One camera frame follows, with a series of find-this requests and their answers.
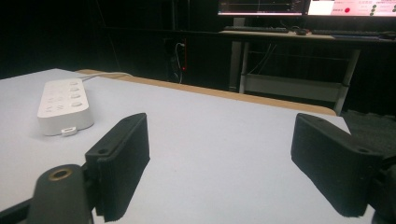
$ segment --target computer screen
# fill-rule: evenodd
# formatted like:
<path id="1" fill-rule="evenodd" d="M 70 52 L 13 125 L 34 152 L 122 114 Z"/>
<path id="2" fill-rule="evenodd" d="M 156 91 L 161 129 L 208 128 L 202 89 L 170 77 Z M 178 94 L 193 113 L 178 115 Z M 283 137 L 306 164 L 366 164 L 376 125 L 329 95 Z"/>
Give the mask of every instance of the computer screen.
<path id="1" fill-rule="evenodd" d="M 305 0 L 305 15 L 396 17 L 396 0 Z"/>
<path id="2" fill-rule="evenodd" d="M 219 0 L 222 16 L 302 16 L 304 0 Z"/>

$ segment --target table surface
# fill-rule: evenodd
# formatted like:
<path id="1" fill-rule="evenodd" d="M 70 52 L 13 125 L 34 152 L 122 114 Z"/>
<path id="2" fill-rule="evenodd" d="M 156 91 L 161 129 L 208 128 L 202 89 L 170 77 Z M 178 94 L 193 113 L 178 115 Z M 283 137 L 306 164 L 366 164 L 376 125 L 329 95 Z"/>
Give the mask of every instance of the table surface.
<path id="1" fill-rule="evenodd" d="M 343 49 L 388 49 L 396 48 L 396 40 L 380 39 L 376 37 L 361 36 L 341 36 L 341 35 L 297 35 L 294 32 L 267 33 L 267 32 L 246 32 L 246 31 L 221 31 L 220 35 L 227 38 L 240 39 L 246 41 L 267 41 L 289 44 L 318 45 L 329 44 L 330 48 Z"/>
<path id="2" fill-rule="evenodd" d="M 95 77 L 84 81 L 94 124 L 42 135 L 44 84 L 83 76 L 52 69 L 0 80 L 0 210 L 32 197 L 48 169 L 82 165 L 120 119 L 145 112 L 151 160 L 119 223 L 370 223 L 370 206 L 364 217 L 340 216 L 291 161 L 301 110 Z M 347 131 L 340 117 L 308 114 Z"/>

